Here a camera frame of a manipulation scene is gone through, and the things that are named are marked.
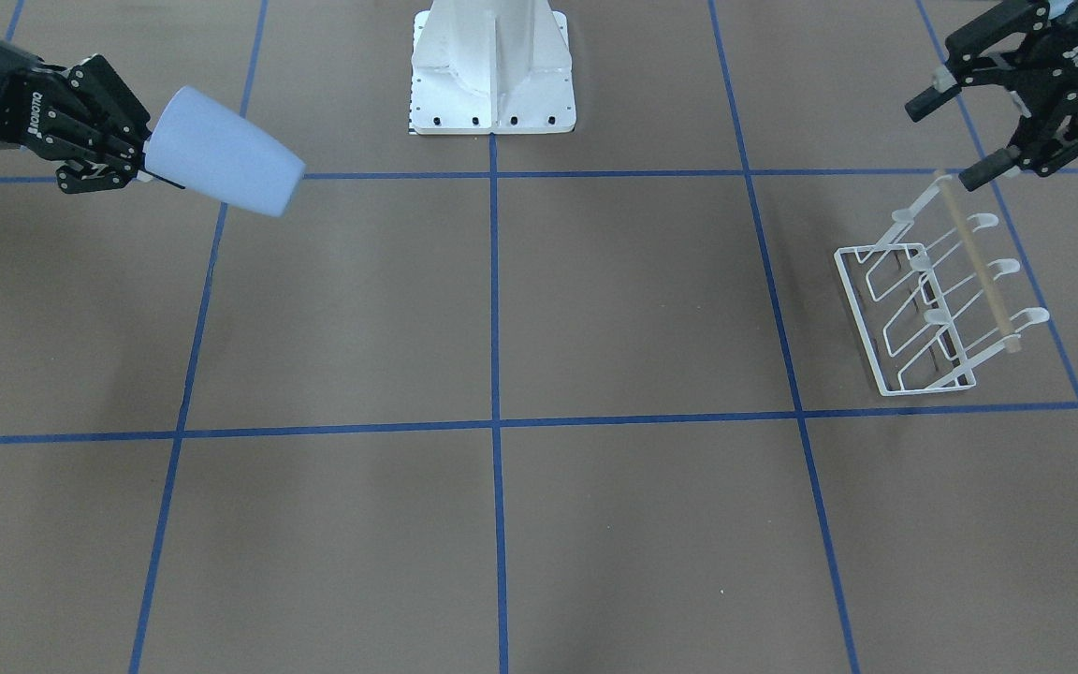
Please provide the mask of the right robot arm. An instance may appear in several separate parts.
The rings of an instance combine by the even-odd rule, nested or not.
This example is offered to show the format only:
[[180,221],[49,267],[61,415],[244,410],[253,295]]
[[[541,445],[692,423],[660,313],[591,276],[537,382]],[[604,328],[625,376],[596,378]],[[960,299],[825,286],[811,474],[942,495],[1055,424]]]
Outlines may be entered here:
[[0,36],[0,149],[51,162],[66,195],[151,179],[150,120],[103,55],[60,66]]

